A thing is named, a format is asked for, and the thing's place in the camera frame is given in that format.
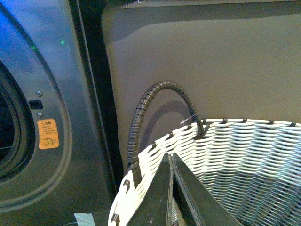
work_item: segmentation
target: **dark fabric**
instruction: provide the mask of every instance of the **dark fabric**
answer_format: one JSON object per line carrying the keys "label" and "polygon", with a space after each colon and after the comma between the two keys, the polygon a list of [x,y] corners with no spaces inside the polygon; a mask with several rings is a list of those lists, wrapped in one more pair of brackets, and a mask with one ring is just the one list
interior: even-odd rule
{"label": "dark fabric", "polygon": [[[201,118],[301,122],[301,2],[108,5],[102,20],[125,168],[136,105],[161,80],[181,84]],[[162,91],[145,115],[139,150],[188,117],[181,98]]]}

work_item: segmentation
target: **basket handle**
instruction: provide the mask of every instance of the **basket handle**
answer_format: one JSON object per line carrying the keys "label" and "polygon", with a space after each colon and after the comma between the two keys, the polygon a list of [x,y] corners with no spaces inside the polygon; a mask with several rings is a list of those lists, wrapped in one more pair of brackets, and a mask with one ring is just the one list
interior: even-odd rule
{"label": "basket handle", "polygon": [[185,101],[190,114],[194,121],[196,121],[198,125],[198,135],[196,139],[200,139],[205,135],[203,124],[201,123],[201,119],[197,113],[197,110],[190,100],[189,96],[185,93],[185,90],[176,82],[173,81],[161,81],[153,84],[142,96],[133,120],[131,124],[131,129],[128,138],[128,171],[132,170],[133,172],[133,179],[135,188],[142,180],[140,166],[139,166],[139,158],[138,158],[138,140],[139,140],[139,132],[140,127],[142,126],[143,118],[148,109],[151,101],[155,98],[156,94],[163,90],[163,89],[170,89],[177,92]]}

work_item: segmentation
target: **laundry basket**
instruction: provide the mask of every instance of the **laundry basket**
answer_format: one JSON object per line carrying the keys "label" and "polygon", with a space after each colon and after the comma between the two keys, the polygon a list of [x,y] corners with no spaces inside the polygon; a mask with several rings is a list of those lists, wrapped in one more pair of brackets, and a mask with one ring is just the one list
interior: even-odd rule
{"label": "laundry basket", "polygon": [[[195,121],[172,131],[138,154],[146,110],[163,89],[176,91]],[[130,129],[128,172],[109,215],[125,226],[143,201],[164,153],[177,153],[211,195],[247,226],[301,225],[301,125],[286,121],[200,119],[175,82],[152,85],[140,100]],[[173,206],[173,225],[177,214]]]}

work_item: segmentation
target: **gray washing machine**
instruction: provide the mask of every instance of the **gray washing machine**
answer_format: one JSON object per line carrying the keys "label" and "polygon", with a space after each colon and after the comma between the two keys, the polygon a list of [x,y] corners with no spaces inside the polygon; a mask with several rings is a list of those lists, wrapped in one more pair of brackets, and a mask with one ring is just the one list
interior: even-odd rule
{"label": "gray washing machine", "polygon": [[0,1],[1,226],[106,215],[116,193],[85,40],[73,20],[64,0]]}

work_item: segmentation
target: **warning sticker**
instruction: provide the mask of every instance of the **warning sticker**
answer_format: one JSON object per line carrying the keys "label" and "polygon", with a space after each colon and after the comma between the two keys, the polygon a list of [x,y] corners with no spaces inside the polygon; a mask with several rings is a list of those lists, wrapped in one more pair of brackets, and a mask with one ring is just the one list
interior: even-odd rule
{"label": "warning sticker", "polygon": [[40,149],[50,149],[59,146],[58,131],[54,119],[43,119],[38,121],[40,134]]}

